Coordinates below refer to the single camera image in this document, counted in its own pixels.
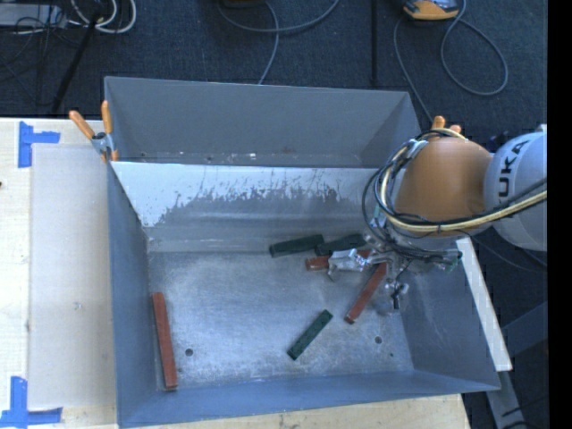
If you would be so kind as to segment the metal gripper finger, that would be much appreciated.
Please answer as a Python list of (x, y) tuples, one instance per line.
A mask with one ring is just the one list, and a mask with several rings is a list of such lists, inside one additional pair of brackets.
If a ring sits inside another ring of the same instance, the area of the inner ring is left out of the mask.
[(351, 274), (363, 273), (367, 269), (367, 265), (357, 264), (354, 262), (330, 262), (327, 270), (327, 276), (332, 282), (337, 282), (342, 277)]
[(329, 257), (330, 263), (364, 263), (371, 253), (370, 249), (345, 249), (334, 251)]

